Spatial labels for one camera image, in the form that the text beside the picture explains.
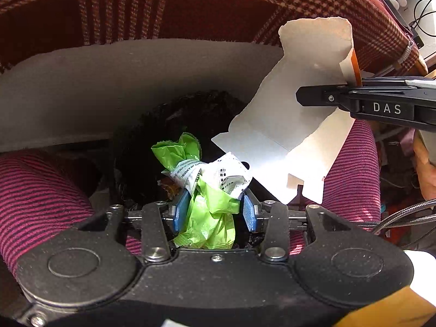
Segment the blue gripper pad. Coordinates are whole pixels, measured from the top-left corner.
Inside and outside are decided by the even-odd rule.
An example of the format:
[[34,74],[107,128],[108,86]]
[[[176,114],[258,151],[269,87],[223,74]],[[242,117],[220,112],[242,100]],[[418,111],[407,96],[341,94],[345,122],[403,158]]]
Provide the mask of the blue gripper pad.
[[250,232],[256,231],[256,216],[254,216],[254,205],[251,200],[248,198],[247,194],[244,194],[244,207],[243,207],[243,215],[246,221],[248,230]]
[[179,200],[176,206],[176,214],[174,216],[174,231],[176,232],[180,232],[180,230],[183,228],[186,219],[186,213],[189,207],[189,202],[190,194],[185,189],[182,194],[182,198]]

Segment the plaid tablecloth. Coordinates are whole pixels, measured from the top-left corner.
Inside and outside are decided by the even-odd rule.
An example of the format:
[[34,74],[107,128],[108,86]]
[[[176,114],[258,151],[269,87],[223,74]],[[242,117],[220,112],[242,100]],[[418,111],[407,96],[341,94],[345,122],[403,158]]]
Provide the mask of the plaid tablecloth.
[[[286,21],[328,16],[350,21],[367,71],[391,64],[408,44],[381,0],[0,0],[0,72],[38,53],[127,39],[279,45]],[[398,74],[418,56],[414,45]]]

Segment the person's leg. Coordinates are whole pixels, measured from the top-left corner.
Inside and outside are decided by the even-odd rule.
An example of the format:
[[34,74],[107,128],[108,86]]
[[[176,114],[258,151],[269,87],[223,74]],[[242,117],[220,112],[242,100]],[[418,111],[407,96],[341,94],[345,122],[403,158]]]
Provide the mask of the person's leg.
[[[379,161],[366,121],[355,121],[325,178],[322,206],[347,220],[380,220]],[[303,246],[301,234],[291,235],[292,254]]]
[[[93,214],[61,162],[36,150],[0,157],[0,254],[12,273],[21,255]],[[126,247],[140,252],[133,238]]]

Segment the torn cardboard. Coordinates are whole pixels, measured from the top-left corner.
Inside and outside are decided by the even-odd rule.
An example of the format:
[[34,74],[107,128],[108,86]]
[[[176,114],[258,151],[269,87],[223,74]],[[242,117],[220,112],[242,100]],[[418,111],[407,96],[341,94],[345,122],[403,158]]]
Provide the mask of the torn cardboard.
[[302,194],[321,204],[324,177],[354,119],[334,107],[303,107],[295,92],[301,86],[361,84],[352,26],[340,17],[298,19],[278,33],[283,58],[228,133],[212,141],[247,162],[253,177],[282,203],[304,184]]

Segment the person's hand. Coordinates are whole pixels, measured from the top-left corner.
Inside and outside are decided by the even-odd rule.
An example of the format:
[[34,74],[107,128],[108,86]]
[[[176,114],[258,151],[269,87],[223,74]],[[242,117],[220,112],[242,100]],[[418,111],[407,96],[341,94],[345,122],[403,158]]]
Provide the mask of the person's hand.
[[416,155],[416,173],[418,173],[419,187],[426,201],[436,198],[436,167],[429,161],[429,152],[415,131],[413,150]]

